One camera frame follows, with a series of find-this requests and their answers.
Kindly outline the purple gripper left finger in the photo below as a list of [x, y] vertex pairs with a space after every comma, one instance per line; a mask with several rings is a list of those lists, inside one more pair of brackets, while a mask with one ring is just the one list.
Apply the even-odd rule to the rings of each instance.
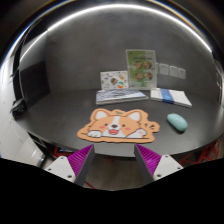
[[68, 157], [59, 156], [46, 168], [46, 171], [83, 186], [94, 156], [94, 145], [89, 145]]

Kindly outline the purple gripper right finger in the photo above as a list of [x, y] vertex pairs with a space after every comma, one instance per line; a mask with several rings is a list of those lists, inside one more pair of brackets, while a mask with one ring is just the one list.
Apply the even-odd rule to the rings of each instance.
[[141, 146], [134, 145], [134, 154], [145, 184], [152, 183], [182, 169], [170, 155], [159, 155]]

